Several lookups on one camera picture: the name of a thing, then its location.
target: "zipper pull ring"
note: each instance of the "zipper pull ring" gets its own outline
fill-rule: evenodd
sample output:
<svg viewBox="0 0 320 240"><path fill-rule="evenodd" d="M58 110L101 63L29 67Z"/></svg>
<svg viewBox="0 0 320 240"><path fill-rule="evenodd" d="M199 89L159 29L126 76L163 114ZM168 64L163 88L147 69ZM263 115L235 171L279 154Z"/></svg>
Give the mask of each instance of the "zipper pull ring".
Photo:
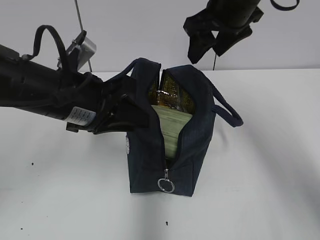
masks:
<svg viewBox="0 0 320 240"><path fill-rule="evenodd" d="M165 189L161 186L161 182L162 182L162 181L165 181L165 182L167 182L167 183L170 183L172 189L171 189L170 191L165 190ZM174 192L174 190L175 190L175 185L174 185L174 183L173 183L172 181L170 181L170 179L169 179L169 169L166 168L166 169L164 170L164 178L160 178L160 179L158 180L158 186L159 186L159 188L160 188L163 192L165 192L165 193L167 193L167 194L171 194L171 193Z"/></svg>

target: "label sticker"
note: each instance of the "label sticker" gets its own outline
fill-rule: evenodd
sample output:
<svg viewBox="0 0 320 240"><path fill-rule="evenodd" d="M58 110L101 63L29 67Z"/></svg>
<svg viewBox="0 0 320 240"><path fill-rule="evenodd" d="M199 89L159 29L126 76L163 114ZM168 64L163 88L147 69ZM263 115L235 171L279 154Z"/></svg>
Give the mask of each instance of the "label sticker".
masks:
<svg viewBox="0 0 320 240"><path fill-rule="evenodd" d="M74 106L69 116L64 120L71 124L87 126L95 119L96 113L81 107Z"/></svg>
<svg viewBox="0 0 320 240"><path fill-rule="evenodd" d="M125 148L126 148L126 154L129 154L130 153L130 143L129 143L129 138L128 136L125 137Z"/></svg>

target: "bundle of money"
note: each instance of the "bundle of money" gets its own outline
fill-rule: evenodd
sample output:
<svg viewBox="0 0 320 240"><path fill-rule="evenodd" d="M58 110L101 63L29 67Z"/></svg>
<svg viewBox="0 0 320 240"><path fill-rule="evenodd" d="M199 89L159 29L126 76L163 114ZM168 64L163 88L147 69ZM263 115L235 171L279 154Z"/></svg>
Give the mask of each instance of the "bundle of money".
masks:
<svg viewBox="0 0 320 240"><path fill-rule="evenodd" d="M174 159L178 148L178 137L183 127L192 118L192 114L170 109L166 106L152 105L159 116L164 138L165 157Z"/></svg>

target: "white surface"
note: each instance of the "white surface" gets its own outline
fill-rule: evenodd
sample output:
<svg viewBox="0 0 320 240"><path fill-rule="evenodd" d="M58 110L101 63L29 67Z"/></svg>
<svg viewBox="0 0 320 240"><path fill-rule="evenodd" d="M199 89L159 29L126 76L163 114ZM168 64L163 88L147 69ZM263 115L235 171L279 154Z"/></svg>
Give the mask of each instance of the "white surface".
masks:
<svg viewBox="0 0 320 240"><path fill-rule="evenodd" d="M296 0L276 0L290 6ZM205 8L208 0L78 0L83 27L97 44L92 68L97 72L121 71L132 60L145 57L163 68L189 64L189 38L185 19ZM217 59L217 70L294 69L320 67L320 1L304 0L294 11L274 9L270 0L259 7L264 16L252 24L251 37L237 43ZM38 26L56 27L64 44L80 33L73 0L2 0L0 44L20 54L31 53ZM58 52L48 33L35 61L55 68ZM196 65L211 70L210 50Z"/></svg>
<svg viewBox="0 0 320 240"><path fill-rule="evenodd" d="M124 133L0 109L0 239L318 240L320 70L205 74L244 125L216 118L193 197L130 194Z"/></svg>

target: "fabric bag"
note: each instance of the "fabric bag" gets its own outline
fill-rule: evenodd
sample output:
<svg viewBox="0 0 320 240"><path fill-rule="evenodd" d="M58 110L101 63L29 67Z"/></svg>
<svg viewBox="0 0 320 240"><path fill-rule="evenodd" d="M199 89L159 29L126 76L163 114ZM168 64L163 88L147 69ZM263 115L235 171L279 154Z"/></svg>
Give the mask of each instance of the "fabric bag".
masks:
<svg viewBox="0 0 320 240"><path fill-rule="evenodd" d="M127 133L127 161L131 193L162 191L192 196L213 135L216 114L232 127L243 124L239 114L225 101L211 81L192 65L166 69L139 58L115 78L132 70L136 80L135 102L149 114L149 127ZM189 95L194 103L194 114L178 136L174 159L165 157L164 137L159 116L151 105L152 88L163 90L168 81L176 82L180 95ZM216 98L222 106L214 103Z"/></svg>

